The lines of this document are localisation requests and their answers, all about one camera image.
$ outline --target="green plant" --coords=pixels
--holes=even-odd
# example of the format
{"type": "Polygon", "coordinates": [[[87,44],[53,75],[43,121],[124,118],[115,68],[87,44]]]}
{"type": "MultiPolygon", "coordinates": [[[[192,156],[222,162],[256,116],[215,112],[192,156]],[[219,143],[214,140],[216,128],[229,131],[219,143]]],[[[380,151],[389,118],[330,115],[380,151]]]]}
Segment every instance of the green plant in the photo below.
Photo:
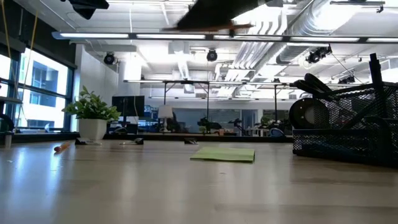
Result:
{"type": "Polygon", "coordinates": [[[261,125],[267,126],[267,125],[269,124],[269,121],[270,121],[270,120],[271,120],[270,118],[268,118],[266,115],[264,115],[264,116],[261,118],[261,125]]]}
{"type": "Polygon", "coordinates": [[[201,133],[205,134],[207,130],[206,130],[206,127],[204,127],[204,126],[199,126],[199,131],[200,131],[201,133]]]}
{"type": "Polygon", "coordinates": [[[118,120],[120,116],[120,112],[116,110],[115,106],[108,107],[105,102],[101,101],[99,95],[95,95],[94,91],[89,93],[85,86],[79,94],[79,100],[70,103],[62,111],[76,115],[77,119],[104,119],[108,121],[118,120]]]}

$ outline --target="green notepad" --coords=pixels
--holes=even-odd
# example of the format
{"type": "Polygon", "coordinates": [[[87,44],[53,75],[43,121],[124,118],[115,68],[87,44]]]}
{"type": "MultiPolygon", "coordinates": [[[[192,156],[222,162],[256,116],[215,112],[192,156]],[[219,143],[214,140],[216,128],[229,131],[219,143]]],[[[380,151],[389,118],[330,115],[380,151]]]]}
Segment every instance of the green notepad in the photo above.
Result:
{"type": "Polygon", "coordinates": [[[203,147],[191,159],[213,161],[253,162],[253,149],[230,149],[220,147],[203,147]]]}

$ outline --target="white flower pot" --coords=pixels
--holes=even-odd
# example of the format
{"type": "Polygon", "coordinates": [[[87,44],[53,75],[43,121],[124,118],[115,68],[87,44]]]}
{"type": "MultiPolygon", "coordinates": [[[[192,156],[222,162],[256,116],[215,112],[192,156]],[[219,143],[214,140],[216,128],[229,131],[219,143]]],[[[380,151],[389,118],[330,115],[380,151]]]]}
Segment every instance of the white flower pot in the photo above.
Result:
{"type": "Polygon", "coordinates": [[[106,120],[79,119],[79,133],[81,138],[101,140],[106,133],[106,120]]]}

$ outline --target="wire mesh organizer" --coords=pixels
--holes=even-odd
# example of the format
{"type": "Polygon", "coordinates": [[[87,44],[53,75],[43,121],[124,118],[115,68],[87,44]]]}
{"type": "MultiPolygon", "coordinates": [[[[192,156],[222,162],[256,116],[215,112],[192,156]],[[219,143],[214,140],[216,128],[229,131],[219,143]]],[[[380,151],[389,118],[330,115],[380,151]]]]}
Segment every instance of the wire mesh organizer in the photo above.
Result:
{"type": "Polygon", "coordinates": [[[398,84],[382,81],[376,54],[369,64],[372,84],[313,95],[314,129],[293,131],[294,154],[398,167],[398,84]]]}
{"type": "Polygon", "coordinates": [[[398,119],[365,118],[366,129],[294,131],[298,156],[398,167],[398,119]]]}
{"type": "Polygon", "coordinates": [[[326,116],[323,105],[314,105],[314,127],[366,129],[364,118],[367,116],[398,119],[398,85],[382,84],[382,91],[368,84],[314,95],[328,108],[329,115],[326,116]]]}

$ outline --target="yellow cord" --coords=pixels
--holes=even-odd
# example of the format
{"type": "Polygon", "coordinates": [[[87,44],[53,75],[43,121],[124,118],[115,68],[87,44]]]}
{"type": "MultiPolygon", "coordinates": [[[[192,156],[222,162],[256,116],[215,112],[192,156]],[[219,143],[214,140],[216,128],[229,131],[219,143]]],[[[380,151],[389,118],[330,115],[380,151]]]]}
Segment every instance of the yellow cord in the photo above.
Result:
{"type": "MultiPolygon", "coordinates": [[[[33,25],[32,42],[30,44],[30,52],[29,52],[29,57],[28,57],[28,61],[27,61],[26,73],[25,73],[24,87],[22,89],[22,99],[21,99],[22,101],[24,101],[24,93],[25,93],[26,80],[27,80],[27,72],[29,71],[30,57],[32,56],[33,45],[34,45],[34,42],[35,42],[36,27],[37,27],[37,16],[38,16],[38,14],[39,14],[39,12],[36,11],[35,24],[33,25]]],[[[25,117],[25,112],[24,112],[23,106],[24,106],[24,104],[22,103],[22,105],[19,107],[18,119],[17,119],[18,124],[19,124],[19,118],[21,116],[21,109],[22,109],[22,113],[24,114],[24,117],[25,117]]]]}
{"type": "MultiPolygon", "coordinates": [[[[11,59],[11,48],[10,48],[10,40],[8,38],[8,28],[7,28],[7,20],[6,20],[6,10],[4,8],[4,1],[1,2],[1,10],[2,10],[2,19],[4,21],[4,29],[6,30],[6,42],[7,42],[7,50],[8,50],[8,57],[11,59]]],[[[14,68],[11,66],[11,73],[12,78],[14,81],[16,80],[14,68]]]]}
{"type": "MultiPolygon", "coordinates": [[[[7,27],[6,10],[5,10],[5,7],[4,7],[4,1],[1,1],[1,10],[2,10],[2,19],[3,19],[3,22],[4,22],[4,29],[6,31],[6,43],[7,43],[8,57],[11,59],[11,47],[10,47],[10,41],[9,41],[9,36],[8,36],[8,27],[7,27]]],[[[38,16],[38,14],[39,14],[39,12],[36,11],[35,23],[34,23],[34,26],[33,26],[33,33],[32,33],[32,43],[30,45],[28,64],[27,64],[26,74],[25,74],[24,88],[22,89],[22,99],[21,99],[22,101],[24,99],[24,92],[25,92],[25,87],[26,87],[26,80],[27,80],[26,76],[27,76],[27,72],[29,71],[30,56],[32,55],[33,45],[34,45],[34,42],[35,42],[36,27],[37,27],[37,16],[38,16]]],[[[12,78],[14,79],[14,88],[15,88],[14,96],[18,99],[18,80],[17,80],[17,77],[16,77],[16,74],[15,74],[13,66],[11,66],[11,73],[12,73],[12,78]]],[[[21,115],[21,109],[22,109],[22,112],[23,112],[23,114],[25,116],[24,109],[22,107],[23,107],[23,104],[19,107],[18,119],[17,119],[18,123],[19,123],[19,117],[21,115]]]]}

